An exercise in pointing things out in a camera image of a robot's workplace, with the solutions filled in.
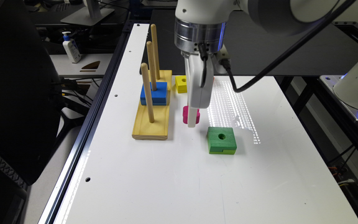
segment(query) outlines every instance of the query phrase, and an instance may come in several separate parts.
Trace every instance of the wooden peg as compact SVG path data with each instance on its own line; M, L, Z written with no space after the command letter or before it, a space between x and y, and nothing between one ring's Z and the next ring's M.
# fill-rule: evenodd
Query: wooden peg
M155 64L154 64L154 54L153 54L153 43L147 41L147 57L149 58L149 67L150 67L150 79L152 82L152 90L157 90L157 84L155 84Z
M155 24L152 24L150 29L152 30L155 77L160 80L160 59L158 57L157 28Z
M146 96L146 105L147 105L147 112L149 114L149 121L150 121L150 123L153 123L154 122L154 112L153 112L152 93L150 91L149 69L147 68L146 63L142 63L142 65L140 66L140 69L142 70L144 94Z

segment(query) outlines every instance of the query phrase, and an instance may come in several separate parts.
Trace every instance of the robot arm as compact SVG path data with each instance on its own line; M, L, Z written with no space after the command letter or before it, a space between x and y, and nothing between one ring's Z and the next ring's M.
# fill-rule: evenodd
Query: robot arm
M338 2L339 0L178 0L175 12L175 45L181 50L186 62L188 126L195 127L195 119L192 122L192 118L196 116L198 108L209 106L214 75L212 61L223 47L226 23L233 10L248 13L256 24L269 33L293 35L324 19Z

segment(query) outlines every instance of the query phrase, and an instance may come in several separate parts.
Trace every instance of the wooden base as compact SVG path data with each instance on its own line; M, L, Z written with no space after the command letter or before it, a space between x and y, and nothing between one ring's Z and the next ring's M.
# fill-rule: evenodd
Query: wooden base
M134 130L132 138L138 140L167 140L168 138L168 122L169 122L169 106L172 87L172 71L160 70L160 79L157 82L167 83L167 105L153 106L154 122L149 122L147 107L139 105L137 108Z

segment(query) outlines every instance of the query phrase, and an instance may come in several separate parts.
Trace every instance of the yellow block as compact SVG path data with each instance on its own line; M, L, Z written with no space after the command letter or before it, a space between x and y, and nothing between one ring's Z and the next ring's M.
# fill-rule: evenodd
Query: yellow block
M168 122L169 122L169 106L172 85L172 71L160 70L160 79L157 82L167 83L167 105L153 106L154 122L149 122L147 114L147 106L140 103L137 107L134 130L132 138L139 140L167 140L168 138Z
M176 76L175 85L177 86L178 93L187 93L186 75Z

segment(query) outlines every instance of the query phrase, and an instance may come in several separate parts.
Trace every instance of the blue block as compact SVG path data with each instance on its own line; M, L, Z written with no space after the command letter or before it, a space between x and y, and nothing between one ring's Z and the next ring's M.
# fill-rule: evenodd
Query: blue block
M146 101L145 100L140 100L141 105L146 105ZM166 106L166 103L153 103L153 106Z
M155 106L167 105L167 83L157 82L157 90L152 92L152 101ZM146 96L144 94L144 86L142 86L142 92L140 93L140 103L146 105Z

